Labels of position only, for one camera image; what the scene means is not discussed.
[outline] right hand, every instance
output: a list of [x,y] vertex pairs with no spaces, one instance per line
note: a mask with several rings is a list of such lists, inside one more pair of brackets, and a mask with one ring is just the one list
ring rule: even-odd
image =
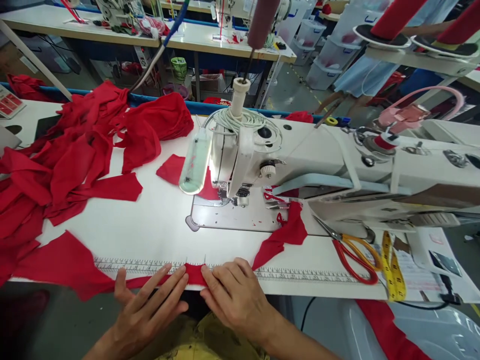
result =
[[235,258],[201,274],[208,288],[200,291],[210,310],[226,327],[265,346],[283,319],[269,304],[248,261]]

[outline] machine knob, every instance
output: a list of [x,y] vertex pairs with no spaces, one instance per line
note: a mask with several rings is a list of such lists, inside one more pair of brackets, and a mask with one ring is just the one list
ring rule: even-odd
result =
[[274,165],[266,165],[260,169],[260,174],[262,177],[266,177],[267,179],[271,179],[273,175],[275,175],[275,166]]

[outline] scissors handle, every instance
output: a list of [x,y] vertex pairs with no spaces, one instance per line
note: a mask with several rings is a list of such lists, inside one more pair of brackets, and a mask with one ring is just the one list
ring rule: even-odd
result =
[[[365,240],[359,237],[345,235],[345,234],[342,235],[342,240],[350,247],[350,249],[353,250],[353,252],[357,255],[357,257],[359,257],[364,263],[370,265],[373,268],[373,270],[382,271],[383,269],[382,259],[380,258],[379,253],[376,252],[375,249],[368,242],[366,242]],[[373,257],[375,264],[372,265],[372,263],[367,259],[364,253],[361,252],[352,242],[357,242],[363,245]]]
[[[333,246],[335,246],[336,252],[338,254],[338,257],[340,258],[340,261],[343,267],[348,271],[350,275],[352,275],[355,279],[357,279],[358,282],[365,285],[375,285],[379,282],[379,276],[377,275],[374,268],[372,267],[372,265],[370,265],[369,262],[364,262],[361,258],[351,253],[350,250],[348,250],[347,247],[342,244],[342,242],[336,239],[333,239],[332,241],[333,241]],[[347,261],[347,258],[345,257],[345,254],[347,254],[349,257],[355,260],[358,264],[360,264],[360,266],[369,273],[370,278],[364,279],[359,274],[357,274],[353,270],[353,268],[350,266],[349,262]]]

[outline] ruler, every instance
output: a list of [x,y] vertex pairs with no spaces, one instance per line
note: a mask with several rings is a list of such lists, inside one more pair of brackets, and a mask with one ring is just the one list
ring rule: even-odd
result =
[[[104,273],[116,274],[118,269],[125,268],[128,274],[141,276],[151,276],[158,269],[167,263],[171,263],[170,274],[185,262],[166,261],[166,260],[145,260],[123,257],[95,257],[95,266]],[[190,263],[192,265],[202,265],[202,263]],[[221,264],[206,263],[213,269]],[[359,282],[346,271],[327,271],[321,269],[298,269],[285,267],[260,267],[255,271],[259,281],[280,282],[280,283],[305,283],[305,284],[345,284]],[[368,279],[368,274],[360,275]]]

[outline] red thread spool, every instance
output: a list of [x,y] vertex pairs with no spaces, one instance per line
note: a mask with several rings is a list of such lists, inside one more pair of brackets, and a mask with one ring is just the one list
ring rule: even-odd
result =
[[272,23],[279,8],[280,0],[258,1],[255,14],[248,31],[248,45],[254,50],[263,49],[267,36],[272,31]]
[[395,0],[370,33],[384,40],[395,39],[427,0]]
[[480,0],[471,4],[437,39],[438,43],[459,45],[480,30]]

